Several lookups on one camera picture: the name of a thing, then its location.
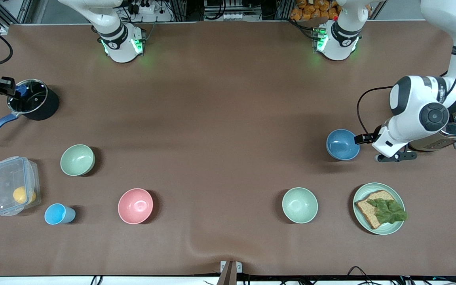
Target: lemon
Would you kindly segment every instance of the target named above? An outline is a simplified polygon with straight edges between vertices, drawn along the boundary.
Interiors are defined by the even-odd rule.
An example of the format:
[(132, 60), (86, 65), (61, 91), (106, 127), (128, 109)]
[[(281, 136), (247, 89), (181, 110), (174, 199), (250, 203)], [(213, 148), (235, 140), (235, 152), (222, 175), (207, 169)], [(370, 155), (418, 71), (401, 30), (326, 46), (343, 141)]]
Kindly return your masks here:
[[(15, 189), (13, 191), (13, 199), (17, 203), (23, 204), (27, 199), (26, 189), (23, 186)], [(31, 204), (34, 201), (34, 199), (36, 199), (36, 193), (33, 192), (33, 196), (31, 197), (31, 200), (27, 203)]]

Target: cooking pot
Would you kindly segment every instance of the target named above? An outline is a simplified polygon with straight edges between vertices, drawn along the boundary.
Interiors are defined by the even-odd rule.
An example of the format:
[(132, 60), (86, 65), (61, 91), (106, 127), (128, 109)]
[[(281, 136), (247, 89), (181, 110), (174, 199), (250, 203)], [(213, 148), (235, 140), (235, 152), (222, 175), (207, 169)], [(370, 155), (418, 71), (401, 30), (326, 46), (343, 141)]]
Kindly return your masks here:
[(59, 99), (45, 83), (37, 79), (28, 79), (17, 84), (16, 95), (20, 99), (7, 99), (11, 113), (0, 119), (0, 128), (24, 115), (28, 119), (41, 121), (48, 119), (57, 111)]

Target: silver toaster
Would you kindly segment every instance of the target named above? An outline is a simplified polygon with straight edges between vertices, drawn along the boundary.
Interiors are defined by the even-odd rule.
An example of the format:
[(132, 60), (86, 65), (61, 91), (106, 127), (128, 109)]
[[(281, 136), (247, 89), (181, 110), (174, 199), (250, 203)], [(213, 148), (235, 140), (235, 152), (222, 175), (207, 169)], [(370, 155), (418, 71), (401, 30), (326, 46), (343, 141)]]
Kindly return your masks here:
[(417, 151), (432, 152), (438, 151), (447, 146), (453, 145), (456, 149), (456, 116), (450, 116), (450, 121), (438, 133), (411, 141), (409, 146)]

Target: toast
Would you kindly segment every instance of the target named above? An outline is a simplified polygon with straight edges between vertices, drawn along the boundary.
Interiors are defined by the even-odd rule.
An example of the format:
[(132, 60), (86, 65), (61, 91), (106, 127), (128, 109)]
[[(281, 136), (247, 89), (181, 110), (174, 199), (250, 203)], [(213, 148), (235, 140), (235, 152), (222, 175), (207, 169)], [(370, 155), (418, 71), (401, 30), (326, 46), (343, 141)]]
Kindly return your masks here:
[(390, 193), (386, 192), (385, 190), (379, 190), (374, 193), (371, 193), (365, 199), (356, 202), (356, 206), (358, 207), (360, 212), (362, 212), (363, 216), (365, 217), (365, 219), (367, 220), (372, 229), (379, 228), (381, 226), (381, 223), (378, 221), (378, 218), (376, 218), (375, 215), (376, 207), (367, 203), (367, 200), (378, 198), (381, 198), (383, 200), (395, 200), (395, 198), (393, 198), (393, 196), (391, 196)]

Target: sandwich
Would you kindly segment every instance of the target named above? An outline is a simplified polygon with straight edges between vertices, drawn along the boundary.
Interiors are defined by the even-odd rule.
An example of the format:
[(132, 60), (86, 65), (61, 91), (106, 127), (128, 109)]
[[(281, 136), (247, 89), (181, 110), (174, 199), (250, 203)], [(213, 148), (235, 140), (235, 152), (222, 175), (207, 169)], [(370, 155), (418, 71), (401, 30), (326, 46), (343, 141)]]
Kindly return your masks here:
[(356, 202), (356, 206), (372, 229), (377, 229), (386, 222), (393, 224), (407, 220), (407, 213), (385, 190), (371, 193), (367, 198)]

